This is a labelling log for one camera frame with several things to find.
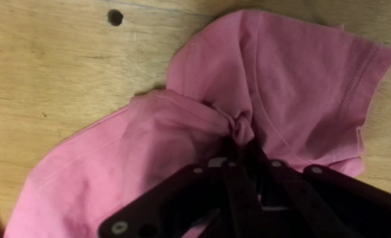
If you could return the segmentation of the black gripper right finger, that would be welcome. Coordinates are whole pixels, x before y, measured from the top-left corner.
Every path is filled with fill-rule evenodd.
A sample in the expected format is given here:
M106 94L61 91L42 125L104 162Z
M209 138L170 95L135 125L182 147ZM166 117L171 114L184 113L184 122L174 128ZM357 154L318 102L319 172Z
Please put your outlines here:
M256 143L246 165L278 238L391 238L391 193L323 165L297 172Z

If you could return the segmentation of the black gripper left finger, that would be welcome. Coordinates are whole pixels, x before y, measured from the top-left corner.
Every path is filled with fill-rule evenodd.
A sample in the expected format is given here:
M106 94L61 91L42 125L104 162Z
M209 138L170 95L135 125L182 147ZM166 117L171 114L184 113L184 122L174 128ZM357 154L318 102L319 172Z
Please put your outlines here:
M216 164L190 164L108 216L97 238L233 238L225 173L244 150L225 139Z

